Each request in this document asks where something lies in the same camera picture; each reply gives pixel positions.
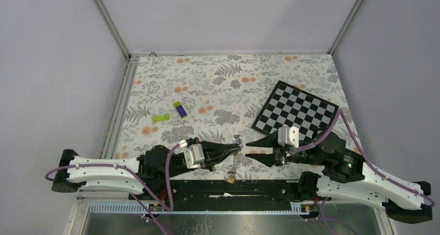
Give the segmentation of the yellow key tag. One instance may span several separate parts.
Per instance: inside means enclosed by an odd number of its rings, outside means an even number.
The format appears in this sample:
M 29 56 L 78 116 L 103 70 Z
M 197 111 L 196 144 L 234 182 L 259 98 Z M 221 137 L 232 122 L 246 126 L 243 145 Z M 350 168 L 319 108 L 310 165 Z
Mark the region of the yellow key tag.
M 235 181 L 236 181 L 236 179 L 234 177 L 232 177 L 232 176 L 229 176 L 227 178 L 227 182 L 230 183 L 230 184 L 233 184 Z

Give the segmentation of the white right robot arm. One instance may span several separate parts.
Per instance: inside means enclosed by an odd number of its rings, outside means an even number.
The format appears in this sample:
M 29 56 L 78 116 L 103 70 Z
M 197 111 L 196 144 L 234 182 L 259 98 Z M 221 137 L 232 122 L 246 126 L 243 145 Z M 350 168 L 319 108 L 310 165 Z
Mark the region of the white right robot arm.
M 425 203 L 431 194 L 428 182 L 407 182 L 370 165 L 330 130 L 315 131 L 306 142 L 299 139 L 297 127 L 283 126 L 246 145 L 272 149 L 270 154 L 248 155 L 267 167 L 287 163 L 323 167 L 321 173 L 301 173 L 294 186 L 300 200 L 346 199 L 384 211 L 388 218 L 406 224 L 433 219 L 432 207 Z

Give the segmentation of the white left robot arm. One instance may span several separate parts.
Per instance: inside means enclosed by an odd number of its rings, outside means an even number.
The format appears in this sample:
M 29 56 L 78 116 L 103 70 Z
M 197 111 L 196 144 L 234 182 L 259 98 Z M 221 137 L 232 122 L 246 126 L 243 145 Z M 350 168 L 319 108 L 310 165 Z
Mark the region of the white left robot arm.
M 128 159 L 91 159 L 72 149 L 63 151 L 59 166 L 45 175 L 54 192 L 71 193 L 80 189 L 123 191 L 155 199 L 171 178 L 194 170 L 213 172 L 216 165 L 243 148 L 234 143 L 182 140 L 168 149 L 156 145 L 138 157 Z

